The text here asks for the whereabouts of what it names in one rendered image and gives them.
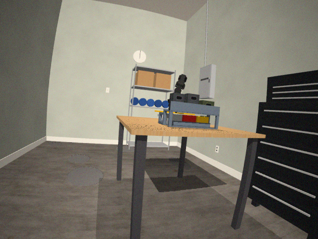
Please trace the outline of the red open bin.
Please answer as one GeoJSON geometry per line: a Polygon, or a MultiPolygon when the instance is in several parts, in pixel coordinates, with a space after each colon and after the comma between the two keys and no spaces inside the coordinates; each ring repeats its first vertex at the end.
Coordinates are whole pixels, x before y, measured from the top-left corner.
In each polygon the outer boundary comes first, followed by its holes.
{"type": "Polygon", "coordinates": [[[182,121],[196,122],[197,116],[183,115],[182,121]]]}

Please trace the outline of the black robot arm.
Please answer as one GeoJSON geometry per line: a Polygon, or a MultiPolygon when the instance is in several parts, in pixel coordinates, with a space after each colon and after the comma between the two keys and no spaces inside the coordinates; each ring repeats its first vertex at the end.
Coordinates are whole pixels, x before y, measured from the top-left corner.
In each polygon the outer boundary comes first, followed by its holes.
{"type": "Polygon", "coordinates": [[[186,75],[184,75],[184,74],[179,75],[178,81],[176,82],[176,85],[175,85],[175,87],[176,87],[174,90],[175,93],[181,93],[181,91],[185,88],[186,80],[187,80],[186,75]]]}

